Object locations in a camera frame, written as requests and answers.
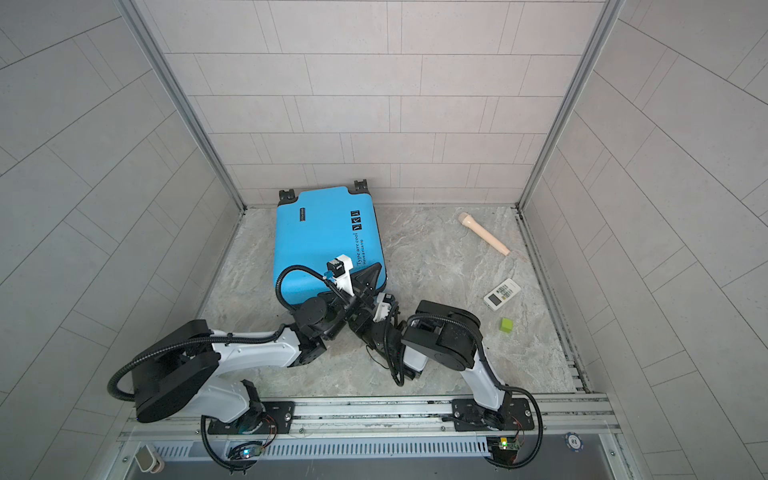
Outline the blue hard-shell suitcase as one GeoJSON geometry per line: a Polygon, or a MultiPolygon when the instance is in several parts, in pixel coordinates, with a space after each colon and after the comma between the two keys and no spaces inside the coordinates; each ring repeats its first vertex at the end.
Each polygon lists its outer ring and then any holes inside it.
{"type": "Polygon", "coordinates": [[[381,265],[376,291],[386,288],[387,272],[372,196],[365,180],[346,186],[279,192],[273,277],[293,265],[323,275],[327,263],[346,255],[356,273],[381,265]]]}

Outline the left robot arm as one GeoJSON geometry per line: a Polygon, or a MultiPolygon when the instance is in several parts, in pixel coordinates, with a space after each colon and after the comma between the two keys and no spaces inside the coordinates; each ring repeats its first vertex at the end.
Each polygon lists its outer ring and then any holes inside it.
{"type": "Polygon", "coordinates": [[[133,403],[141,423],[181,412],[222,423],[254,414],[260,408],[254,384],[249,380],[229,383],[224,375],[312,363],[350,322],[373,320],[382,269],[376,262],[354,270],[345,255],[328,262],[324,274],[291,265],[278,275],[275,292],[291,313],[292,323],[274,332],[237,334],[215,332],[203,319],[189,321],[121,367],[108,380],[106,390],[117,400],[133,403]],[[300,305],[288,303],[282,284],[296,272],[320,281],[325,291],[300,305]]]}

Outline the small green block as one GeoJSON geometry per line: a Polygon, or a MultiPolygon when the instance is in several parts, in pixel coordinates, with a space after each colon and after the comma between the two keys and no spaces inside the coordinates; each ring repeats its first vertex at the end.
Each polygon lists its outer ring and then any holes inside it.
{"type": "Polygon", "coordinates": [[[502,318],[500,321],[500,330],[504,333],[511,333],[514,329],[515,323],[512,319],[502,318]]]}

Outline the white ventilation grille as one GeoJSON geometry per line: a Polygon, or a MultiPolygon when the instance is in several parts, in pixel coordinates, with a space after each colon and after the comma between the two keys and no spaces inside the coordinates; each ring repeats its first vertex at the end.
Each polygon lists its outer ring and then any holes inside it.
{"type": "MultiPolygon", "coordinates": [[[[227,460],[231,442],[211,441],[211,448],[227,460]]],[[[155,441],[153,446],[171,462],[211,460],[202,441],[155,441]]],[[[388,459],[490,457],[487,441],[471,437],[329,438],[275,440],[257,459],[388,459]]]]}

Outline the small white remote control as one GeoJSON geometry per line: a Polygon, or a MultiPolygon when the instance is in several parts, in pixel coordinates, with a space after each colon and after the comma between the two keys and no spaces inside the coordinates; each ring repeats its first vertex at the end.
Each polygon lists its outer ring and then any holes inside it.
{"type": "Polygon", "coordinates": [[[483,297],[485,304],[493,311],[499,310],[521,291],[521,287],[511,278],[505,279],[483,297]]]}

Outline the round blue white sticker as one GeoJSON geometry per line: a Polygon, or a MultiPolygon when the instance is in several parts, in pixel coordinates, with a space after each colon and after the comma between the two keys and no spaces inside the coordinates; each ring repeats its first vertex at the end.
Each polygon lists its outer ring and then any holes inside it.
{"type": "Polygon", "coordinates": [[[580,452],[584,448],[582,439],[575,432],[569,432],[565,435],[565,441],[568,448],[573,452],[580,452]]]}

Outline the small white pink object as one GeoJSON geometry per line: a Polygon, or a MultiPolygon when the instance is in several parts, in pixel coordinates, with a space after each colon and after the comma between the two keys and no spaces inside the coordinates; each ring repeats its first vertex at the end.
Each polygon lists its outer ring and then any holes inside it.
{"type": "Polygon", "coordinates": [[[165,462],[153,445],[145,444],[138,448],[134,460],[142,473],[158,474],[165,468],[165,462]]]}

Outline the aluminium mounting rail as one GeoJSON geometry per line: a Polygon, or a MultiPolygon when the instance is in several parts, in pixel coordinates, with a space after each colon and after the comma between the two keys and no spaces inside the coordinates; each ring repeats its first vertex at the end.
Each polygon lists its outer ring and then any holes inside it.
{"type": "Polygon", "coordinates": [[[533,444],[538,428],[545,435],[614,434],[622,431],[614,408],[605,394],[536,394],[542,421],[532,409],[514,413],[504,430],[457,429],[466,417],[453,408],[455,401],[468,403],[468,395],[395,397],[292,398],[287,419],[275,416],[282,429],[279,440],[325,438],[412,438],[453,436],[507,436],[519,434],[526,447],[533,444]]]}

